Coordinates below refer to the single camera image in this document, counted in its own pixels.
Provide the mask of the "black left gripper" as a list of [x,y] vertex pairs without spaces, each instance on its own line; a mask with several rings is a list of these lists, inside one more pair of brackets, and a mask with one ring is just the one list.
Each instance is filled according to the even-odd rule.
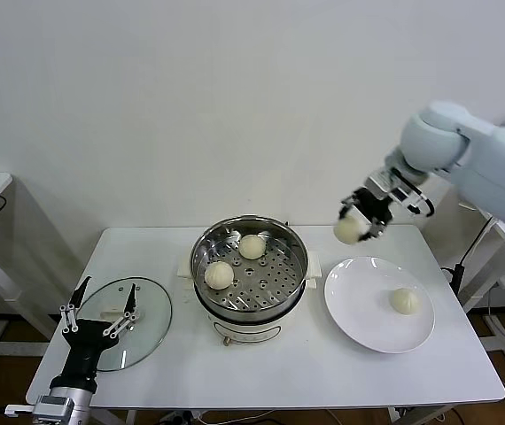
[[77,320],[77,313],[91,277],[79,284],[68,302],[59,308],[64,339],[70,350],[60,375],[51,380],[50,387],[96,390],[97,366],[101,354],[118,343],[121,332],[128,330],[138,319],[136,285],[133,283],[122,316],[113,323],[88,319]]

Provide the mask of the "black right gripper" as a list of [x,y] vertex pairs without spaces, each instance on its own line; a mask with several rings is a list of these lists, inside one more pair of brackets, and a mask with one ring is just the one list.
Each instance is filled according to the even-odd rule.
[[384,233],[388,223],[392,220],[391,203],[390,197],[379,199],[370,190],[361,187],[341,201],[338,218],[343,220],[348,215],[363,215],[370,222],[360,225],[358,241],[376,239]]

